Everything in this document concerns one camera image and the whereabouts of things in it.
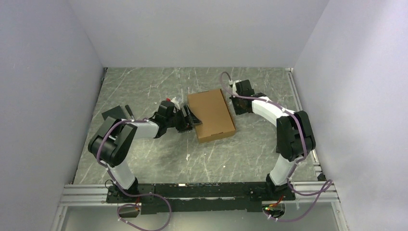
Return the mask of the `brown cardboard box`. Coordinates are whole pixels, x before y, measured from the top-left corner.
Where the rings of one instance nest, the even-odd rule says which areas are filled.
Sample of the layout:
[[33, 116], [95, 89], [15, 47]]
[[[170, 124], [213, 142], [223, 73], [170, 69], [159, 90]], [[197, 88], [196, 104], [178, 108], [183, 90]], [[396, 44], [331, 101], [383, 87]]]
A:
[[221, 89], [189, 94], [188, 106], [201, 121], [195, 126], [199, 143], [234, 136], [236, 127]]

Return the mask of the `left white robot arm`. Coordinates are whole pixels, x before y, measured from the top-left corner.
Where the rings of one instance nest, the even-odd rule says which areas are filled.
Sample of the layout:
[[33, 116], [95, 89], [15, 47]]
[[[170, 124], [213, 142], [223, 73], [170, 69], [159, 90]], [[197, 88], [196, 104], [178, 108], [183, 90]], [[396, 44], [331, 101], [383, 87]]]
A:
[[97, 163], [105, 168], [119, 196], [126, 202], [134, 201], [139, 193], [138, 180], [130, 170], [126, 157], [135, 139], [158, 139], [169, 128], [183, 133], [192, 130], [202, 121], [192, 112], [187, 104], [176, 101], [161, 101], [151, 117], [136, 120], [128, 105], [125, 106], [130, 119], [118, 115], [108, 115], [103, 124], [88, 143], [88, 151]]

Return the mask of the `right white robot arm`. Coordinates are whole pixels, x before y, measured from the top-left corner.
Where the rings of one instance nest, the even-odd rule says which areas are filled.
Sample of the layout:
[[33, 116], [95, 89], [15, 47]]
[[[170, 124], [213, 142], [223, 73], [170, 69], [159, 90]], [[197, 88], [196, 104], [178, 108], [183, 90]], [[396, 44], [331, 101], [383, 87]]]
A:
[[278, 160], [268, 175], [271, 183], [265, 186], [266, 196], [276, 200], [283, 195], [283, 185], [293, 174], [296, 162], [316, 147], [313, 130], [305, 111], [288, 110], [263, 93], [255, 93], [249, 80], [229, 80], [230, 99], [236, 115], [253, 113], [272, 123], [277, 131]]

